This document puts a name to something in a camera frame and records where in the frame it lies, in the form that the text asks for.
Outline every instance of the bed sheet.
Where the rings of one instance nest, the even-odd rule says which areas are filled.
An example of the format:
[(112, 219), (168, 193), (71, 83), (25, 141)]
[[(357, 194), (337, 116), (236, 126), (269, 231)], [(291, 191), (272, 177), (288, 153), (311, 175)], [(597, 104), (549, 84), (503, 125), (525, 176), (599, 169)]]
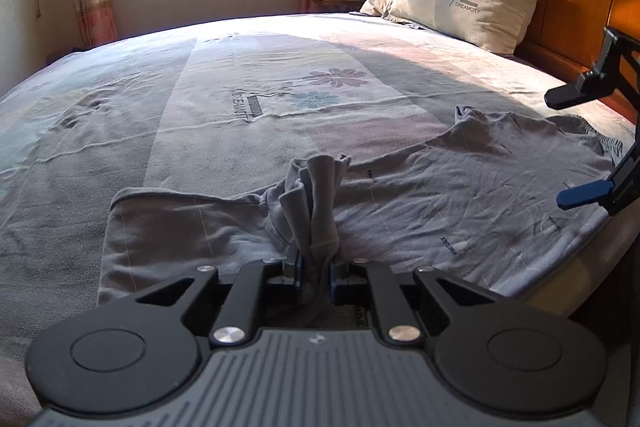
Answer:
[[(30, 340), (95, 305), (122, 188), (233, 196), (277, 182), (295, 157), (358, 162), (430, 139), (457, 105), (557, 114), (543, 94), (559, 85), (436, 32), (346, 14), (190, 26), (37, 73), (0, 100), (0, 425), (37, 410), (22, 368)], [(631, 124), (599, 102), (568, 112), (618, 155), (633, 142)], [(556, 268), (570, 282), (561, 292), (551, 272), (524, 295), (571, 311), (638, 234), (637, 215), (611, 219)]]

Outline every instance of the metal screw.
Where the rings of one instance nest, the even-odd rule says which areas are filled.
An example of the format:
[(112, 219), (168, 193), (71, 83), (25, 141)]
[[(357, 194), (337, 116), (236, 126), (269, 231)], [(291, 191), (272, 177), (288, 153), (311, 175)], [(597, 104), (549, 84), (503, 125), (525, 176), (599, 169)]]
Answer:
[(213, 332), (213, 338), (221, 344), (237, 344), (246, 336), (244, 330), (235, 326), (225, 326)]
[(396, 342), (413, 342), (420, 335), (420, 330), (415, 326), (394, 326), (389, 330), (389, 336)]

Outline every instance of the bed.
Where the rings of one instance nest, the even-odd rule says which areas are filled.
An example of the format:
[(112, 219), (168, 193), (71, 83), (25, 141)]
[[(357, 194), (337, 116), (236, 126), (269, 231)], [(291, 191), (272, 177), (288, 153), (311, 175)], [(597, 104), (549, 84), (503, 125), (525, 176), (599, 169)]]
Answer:
[[(126, 256), (109, 250), (108, 223), (120, 227), (114, 243), (125, 226), (117, 192), (179, 193), (197, 208), (202, 194), (275, 184), (292, 158), (348, 153), (358, 165), (440, 136), (456, 107), (553, 116), (544, 92), (589, 67), (607, 23), (640, 37), (638, 9), (640, 0), (539, 0), (516, 50), (526, 63), (430, 30), (326, 14), (178, 28), (38, 72), (0, 100), (0, 425), (38, 410), (22, 367), (38, 331), (199, 262), (189, 251), (140, 259), (126, 236)], [(616, 95), (568, 112), (622, 148), (633, 142), (634, 116)], [(572, 313), (637, 237), (639, 208), (603, 220), (583, 247), (507, 293)]]

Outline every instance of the blue flower print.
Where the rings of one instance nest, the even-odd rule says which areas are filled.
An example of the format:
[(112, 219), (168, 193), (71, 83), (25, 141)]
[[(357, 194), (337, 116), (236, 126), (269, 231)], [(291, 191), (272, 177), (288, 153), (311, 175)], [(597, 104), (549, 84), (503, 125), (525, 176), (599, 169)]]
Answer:
[(340, 101), (339, 96), (324, 91), (294, 92), (290, 96), (293, 98), (292, 103), (299, 109), (320, 109)]

